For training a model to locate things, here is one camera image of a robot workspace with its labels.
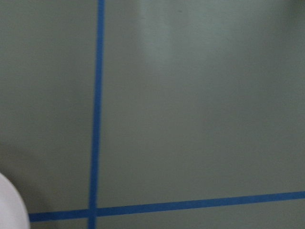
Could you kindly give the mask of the brown paper table cover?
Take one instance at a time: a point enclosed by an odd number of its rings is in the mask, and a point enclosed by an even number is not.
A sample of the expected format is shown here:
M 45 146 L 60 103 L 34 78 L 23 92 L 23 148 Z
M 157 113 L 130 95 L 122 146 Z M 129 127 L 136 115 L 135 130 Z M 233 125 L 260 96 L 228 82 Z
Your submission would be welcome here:
M 302 229 L 302 0 L 3 0 L 0 171 L 32 229 Z

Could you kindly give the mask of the pink plate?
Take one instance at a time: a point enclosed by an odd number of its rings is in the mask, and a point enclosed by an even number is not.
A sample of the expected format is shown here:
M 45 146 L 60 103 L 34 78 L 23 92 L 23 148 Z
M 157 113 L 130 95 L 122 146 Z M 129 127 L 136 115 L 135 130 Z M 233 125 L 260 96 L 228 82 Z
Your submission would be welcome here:
M 0 174 L 0 228 L 31 228 L 28 211 L 21 195 L 3 174 Z

